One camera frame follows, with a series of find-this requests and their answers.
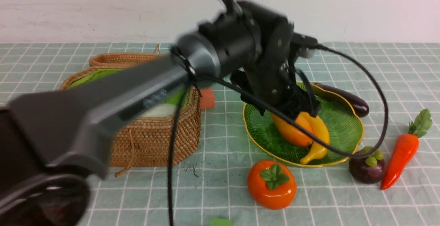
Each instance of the toy carrot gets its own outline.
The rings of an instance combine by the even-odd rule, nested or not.
[[[420,144],[418,139],[426,134],[431,125],[431,114],[425,108],[416,116],[414,122],[409,123],[408,133],[397,138],[388,168],[382,179],[381,190],[390,188],[399,179],[405,166],[418,150]]]

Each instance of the basket handle string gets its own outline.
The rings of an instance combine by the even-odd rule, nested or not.
[[[159,46],[160,46],[160,44],[156,45],[156,48],[154,48],[153,54],[159,55],[161,53],[161,51],[159,50]]]
[[[133,136],[132,136],[132,130],[129,130],[130,133],[130,142],[132,143],[132,156],[130,157],[130,161],[129,163],[126,165],[125,168],[123,168],[122,170],[120,170],[119,172],[117,172],[116,174],[114,174],[114,176],[117,178],[123,174],[125,174],[127,171],[130,171],[133,165],[133,160],[134,160],[134,156],[135,156],[135,144],[133,141]]]

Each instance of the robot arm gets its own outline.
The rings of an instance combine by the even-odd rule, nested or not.
[[[75,225],[88,205],[86,177],[107,176],[113,136],[192,77],[231,75],[247,92],[242,100],[261,114],[251,95],[291,120],[301,111],[316,116],[320,104],[310,86],[297,86],[296,74],[306,87],[308,81],[294,64],[313,55],[317,40],[254,2],[223,3],[224,13],[182,35],[169,55],[66,91],[26,94],[0,109],[0,165],[7,168],[0,225]],[[54,204],[64,214],[51,214]],[[27,221],[33,216],[39,219]]]

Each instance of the green block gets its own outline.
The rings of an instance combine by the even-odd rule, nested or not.
[[[211,218],[209,226],[232,226],[232,221],[221,218]]]

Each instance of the mangosteen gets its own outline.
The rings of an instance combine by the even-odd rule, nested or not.
[[[365,154],[372,149],[372,146],[366,146],[356,153]],[[354,179],[364,184],[380,182],[385,175],[385,161],[383,157],[382,151],[376,150],[369,157],[351,158],[349,160],[350,174]]]

